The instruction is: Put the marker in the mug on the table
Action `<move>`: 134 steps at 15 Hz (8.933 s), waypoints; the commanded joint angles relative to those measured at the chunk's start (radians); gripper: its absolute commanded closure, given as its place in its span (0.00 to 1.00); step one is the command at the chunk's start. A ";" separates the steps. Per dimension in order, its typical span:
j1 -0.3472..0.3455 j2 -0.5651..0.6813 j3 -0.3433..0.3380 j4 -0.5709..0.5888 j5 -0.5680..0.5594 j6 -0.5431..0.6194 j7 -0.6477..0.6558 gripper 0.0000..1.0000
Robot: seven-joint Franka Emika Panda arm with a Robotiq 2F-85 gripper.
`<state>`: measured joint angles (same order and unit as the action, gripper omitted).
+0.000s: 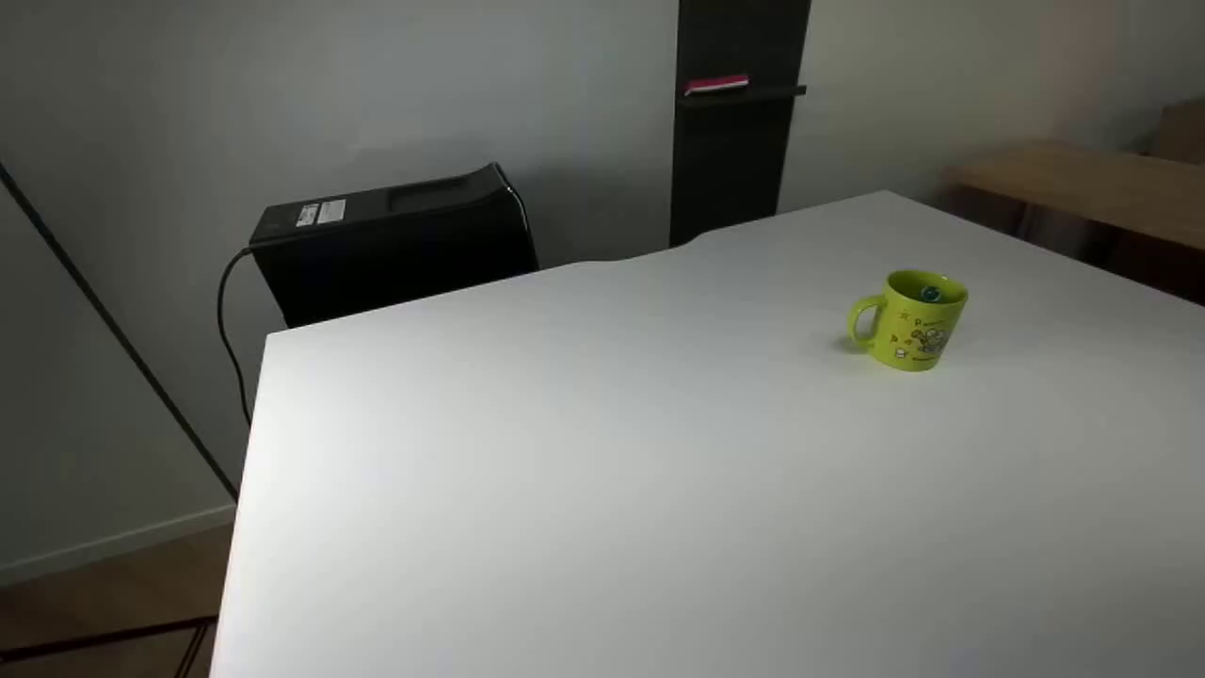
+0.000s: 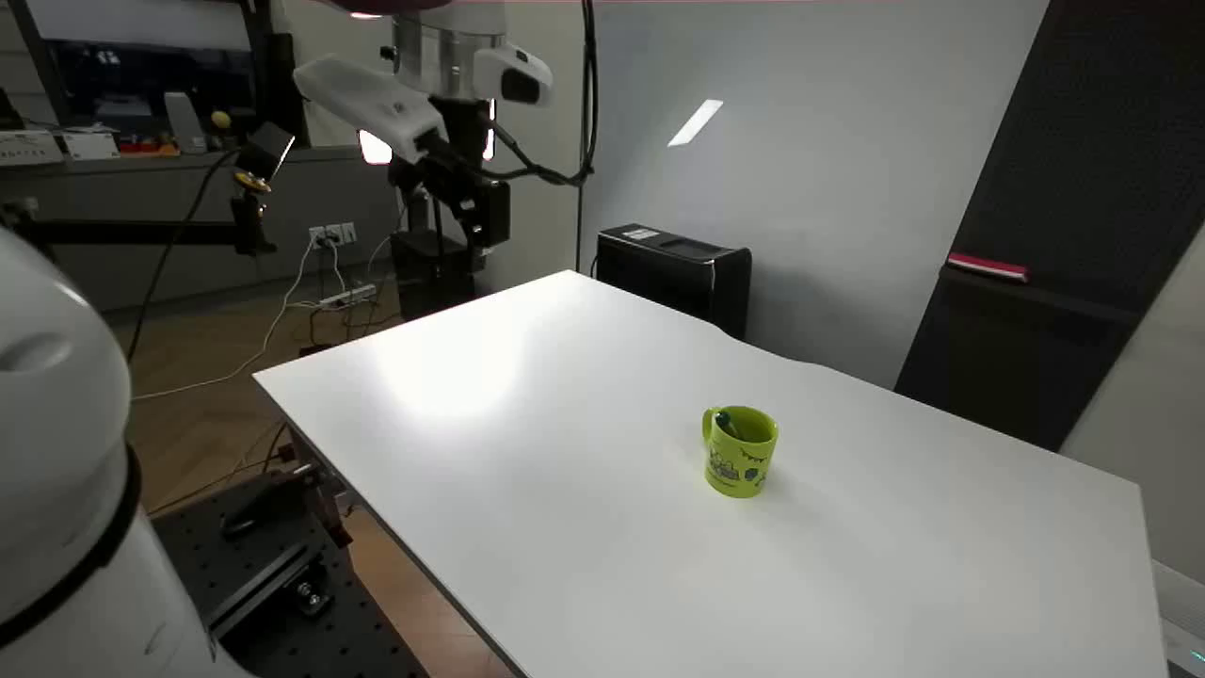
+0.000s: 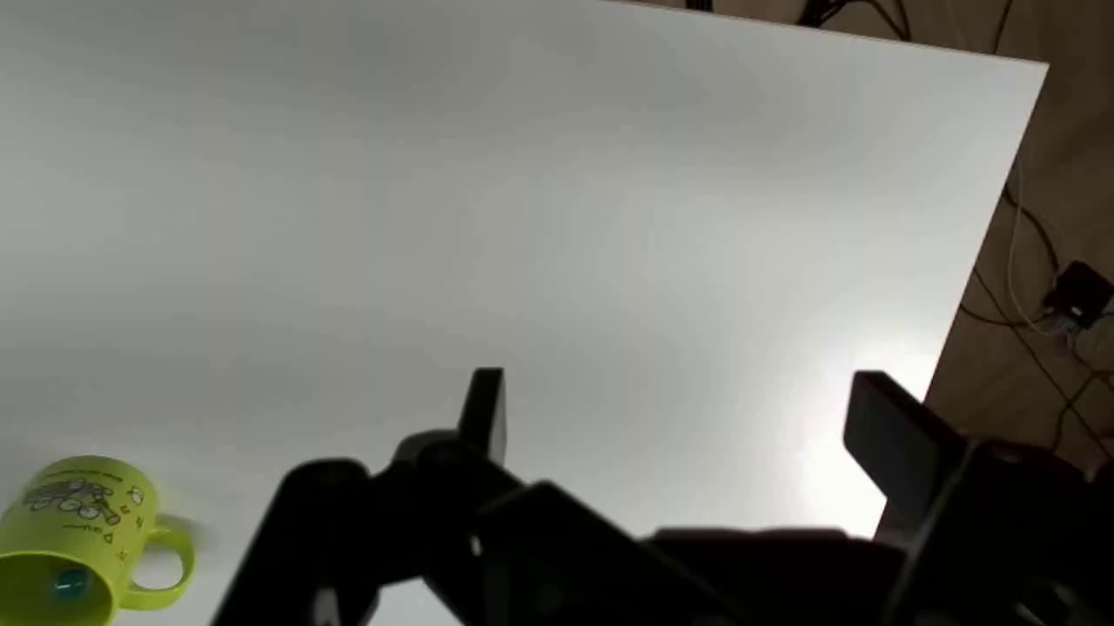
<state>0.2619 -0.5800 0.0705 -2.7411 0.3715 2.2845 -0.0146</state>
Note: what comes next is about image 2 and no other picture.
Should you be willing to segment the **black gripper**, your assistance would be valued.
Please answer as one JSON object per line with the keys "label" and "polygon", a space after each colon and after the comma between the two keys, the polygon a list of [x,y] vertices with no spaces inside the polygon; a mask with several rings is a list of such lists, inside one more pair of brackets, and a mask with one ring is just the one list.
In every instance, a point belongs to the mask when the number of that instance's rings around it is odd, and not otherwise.
{"label": "black gripper", "polygon": [[506,179],[490,178],[460,148],[427,130],[415,159],[393,159],[388,179],[403,190],[427,187],[445,202],[462,237],[480,248],[494,248],[514,231],[514,190]]}

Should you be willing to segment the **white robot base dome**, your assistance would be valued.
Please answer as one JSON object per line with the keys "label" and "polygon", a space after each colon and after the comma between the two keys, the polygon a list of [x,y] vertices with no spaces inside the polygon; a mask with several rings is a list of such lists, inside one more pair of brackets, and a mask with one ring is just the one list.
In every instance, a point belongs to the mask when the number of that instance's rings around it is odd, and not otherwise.
{"label": "white robot base dome", "polygon": [[0,233],[0,678],[249,678],[141,504],[128,410],[108,322]]}

